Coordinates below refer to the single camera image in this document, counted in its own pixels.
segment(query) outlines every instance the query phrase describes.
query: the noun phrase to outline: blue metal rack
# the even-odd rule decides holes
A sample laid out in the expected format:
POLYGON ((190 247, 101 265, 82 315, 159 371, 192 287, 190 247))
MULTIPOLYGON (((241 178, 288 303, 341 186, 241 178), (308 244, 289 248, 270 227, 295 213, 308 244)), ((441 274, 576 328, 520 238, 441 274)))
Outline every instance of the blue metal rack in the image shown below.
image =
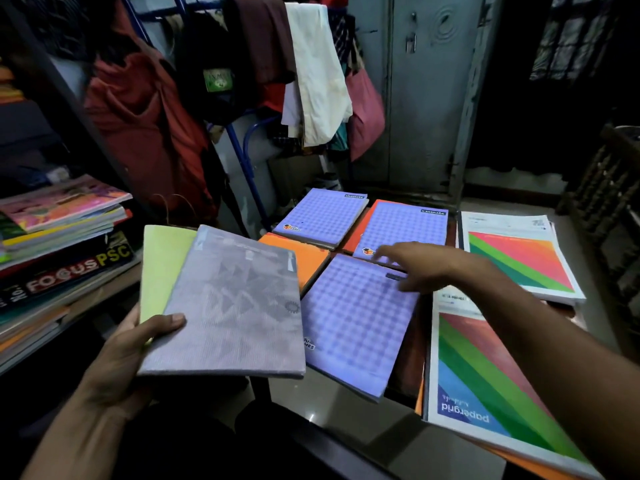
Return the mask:
MULTIPOLYGON (((189 10, 202 11, 222 8, 221 2, 188 4, 186 0, 174 0, 175 7, 137 14, 135 8, 133 8, 131 0, 122 0, 122 2, 124 4, 124 7, 127 9, 127 12, 129 13, 129 18, 131 19, 134 30, 136 31, 138 36, 149 45, 152 45, 151 39, 149 39, 149 35, 144 27, 143 22, 156 22, 164 18, 165 16, 178 14, 183 17, 183 20, 186 20, 189 17, 189 10)), ((260 221, 262 222, 264 228, 267 229, 267 231, 271 230, 271 220, 267 215, 267 211, 264 208, 262 199, 260 198, 258 187, 256 187, 255 185, 253 165, 251 163, 251 158, 249 158, 249 140, 256 129, 260 128, 261 126, 265 126, 277 119, 278 117, 274 116, 272 118, 258 121, 256 124, 251 126, 251 128, 249 128, 244 135, 244 141, 242 145, 240 145, 240 140, 238 140, 238 136, 236 135, 236 130, 234 129, 233 123, 225 127, 227 130, 227 134, 229 135, 229 140, 231 140, 231 145, 233 146, 238 161, 240 162, 240 167, 242 168, 242 171, 244 173, 246 183, 247 185, 249 185, 249 190, 251 190, 253 200, 255 201, 255 205, 258 208, 258 213, 260 213, 260 221)))

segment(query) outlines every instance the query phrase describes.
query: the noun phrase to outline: notebook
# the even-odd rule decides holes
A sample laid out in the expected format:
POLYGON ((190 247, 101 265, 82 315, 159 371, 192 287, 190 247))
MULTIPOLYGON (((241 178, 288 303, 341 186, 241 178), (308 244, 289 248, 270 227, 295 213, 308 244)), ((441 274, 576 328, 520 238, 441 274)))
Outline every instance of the notebook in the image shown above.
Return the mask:
POLYGON ((322 271, 324 264, 329 260, 329 250, 293 241, 270 232, 263 235, 259 242, 295 252, 300 294, 304 294, 307 291, 311 283, 315 281, 317 275, 322 271))
POLYGON ((526 460, 601 479, 560 428, 475 304, 433 294, 427 421, 526 460))
MULTIPOLYGON (((449 211, 396 202, 380 202, 373 211, 353 257, 370 260, 383 244, 427 242, 444 246, 449 211)), ((389 264, 386 257, 378 261, 389 264)))
POLYGON ((68 224, 129 199, 132 199, 130 193, 84 175, 62 184, 4 198, 0 200, 0 212, 25 232, 31 233, 68 224))
POLYGON ((417 293, 397 290, 404 273, 337 255, 302 300, 309 366, 379 401, 417 293))
POLYGON ((586 300, 547 216, 461 212, 460 222, 464 249, 488 258, 533 295, 567 305, 586 300))
POLYGON ((169 226, 145 226, 140 284, 140 322, 162 315, 197 232, 169 226))
POLYGON ((293 251, 200 226, 164 309, 177 312, 187 325, 151 343, 140 375, 305 373, 293 251))
POLYGON ((273 232, 334 250, 368 202, 366 194, 311 189, 273 232))
POLYGON ((358 249, 358 244, 362 239, 362 234, 364 234, 364 231, 369 225, 369 221, 371 220, 371 216, 373 215, 373 212, 375 212, 380 202, 391 202, 391 201, 377 200, 373 202, 373 205, 370 208, 365 209, 365 211, 362 213, 362 217, 360 218, 360 221, 356 224, 356 227, 353 229, 353 233, 351 234, 347 242, 342 247, 342 250, 344 252, 353 254, 355 250, 358 249))

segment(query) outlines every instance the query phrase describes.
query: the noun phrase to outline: hand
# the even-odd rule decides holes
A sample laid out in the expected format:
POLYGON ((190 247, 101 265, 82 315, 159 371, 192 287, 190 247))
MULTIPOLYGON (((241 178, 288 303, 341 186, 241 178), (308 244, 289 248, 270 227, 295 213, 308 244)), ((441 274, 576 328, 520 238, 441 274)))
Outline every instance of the hand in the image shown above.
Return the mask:
POLYGON ((140 304, 133 307, 107 340, 74 394, 84 404, 108 410, 124 420, 131 420, 151 401, 148 387, 131 389, 145 344, 158 335, 180 329, 186 319, 183 314, 156 315, 139 322, 140 304))
POLYGON ((400 282, 401 291, 432 293, 448 285, 455 285, 473 270, 490 266, 480 256, 450 246, 437 246, 422 242, 399 242, 393 246, 380 246, 373 256, 382 256, 396 262, 407 272, 407 279, 400 282))

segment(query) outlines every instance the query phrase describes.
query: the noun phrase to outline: orange notebook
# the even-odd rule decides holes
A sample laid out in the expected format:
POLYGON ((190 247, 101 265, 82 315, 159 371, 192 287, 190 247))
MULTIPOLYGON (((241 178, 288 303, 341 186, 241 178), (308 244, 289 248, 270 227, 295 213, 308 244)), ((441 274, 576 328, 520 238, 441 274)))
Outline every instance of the orange notebook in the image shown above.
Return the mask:
POLYGON ((260 242, 295 252, 301 294, 307 290, 315 277, 320 274, 324 263, 329 259, 329 250, 316 248, 304 242, 293 241, 270 232, 263 235, 260 238, 260 242))
POLYGON ((342 250, 346 253, 353 254, 358 248, 358 243, 362 239, 362 234, 364 234, 367 225, 369 225, 369 221, 371 220, 371 216, 373 215, 373 211, 376 209, 378 202, 391 202, 398 203, 392 200, 377 200, 373 203, 370 209, 365 209, 366 214, 363 213, 363 218, 358 222, 356 228, 351 233, 351 236, 347 243, 342 247, 342 250))
MULTIPOLYGON (((422 404, 424 398, 424 379, 422 379, 422 385, 420 386, 420 393, 418 393, 418 401, 415 404, 415 412, 420 417, 422 417, 422 404)), ((530 471, 531 473, 544 478, 545 480, 580 480, 579 477, 569 475, 564 472, 560 472, 555 468, 548 467, 546 465, 541 465, 540 463, 536 463, 535 461, 525 460, 519 456, 514 455, 513 453, 507 453, 506 451, 498 450, 497 448, 493 448, 492 446, 485 445, 478 442, 473 442, 476 445, 480 446, 480 448, 484 448, 491 453, 500 456, 501 458, 510 461, 511 463, 516 464, 520 468, 524 468, 525 470, 530 471)))

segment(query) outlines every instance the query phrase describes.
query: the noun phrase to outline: hanging shirt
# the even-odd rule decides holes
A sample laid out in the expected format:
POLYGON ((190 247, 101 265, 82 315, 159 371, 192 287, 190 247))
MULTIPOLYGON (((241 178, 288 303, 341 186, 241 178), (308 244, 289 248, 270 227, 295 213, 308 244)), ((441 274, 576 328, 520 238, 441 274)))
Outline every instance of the hanging shirt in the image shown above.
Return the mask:
POLYGON ((296 56, 304 146, 325 144, 353 113, 333 46, 327 8, 319 4, 285 5, 296 56))

